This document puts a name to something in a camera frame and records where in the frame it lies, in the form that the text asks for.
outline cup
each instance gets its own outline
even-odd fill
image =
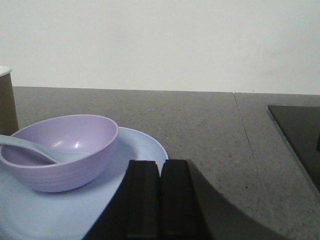
[[[3,135],[19,130],[11,71],[10,67],[0,66],[0,134]]]

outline spoon handle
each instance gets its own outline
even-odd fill
[[[43,147],[40,146],[38,143],[25,140],[22,138],[0,134],[0,145],[15,146],[15,147],[28,149],[38,154],[45,155],[49,159],[52,159],[50,156],[46,155],[43,151],[40,150]]]

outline speckled stone surface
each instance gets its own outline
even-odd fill
[[[320,239],[320,194],[267,110],[268,105],[319,107],[320,96],[252,93],[235,96],[275,229],[292,239]]]
[[[267,113],[268,104],[319,105],[319,96],[14,87],[20,128],[97,114],[192,159],[239,209],[292,239],[320,239],[320,198]]]
[[[232,93],[14,87],[20,128],[97,114],[156,138],[171,159],[192,159],[229,201],[265,225],[268,206]]]

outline black object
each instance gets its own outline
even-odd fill
[[[163,240],[211,240],[185,160],[167,160],[161,172]]]
[[[129,162],[83,240],[286,240],[217,192],[191,160]]]
[[[320,191],[320,107],[270,105],[268,109]]]
[[[159,239],[159,181],[154,161],[131,160],[117,192],[83,240]]]

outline black glass panel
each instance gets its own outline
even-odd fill
[[[268,108],[320,191],[320,107],[270,105]]]

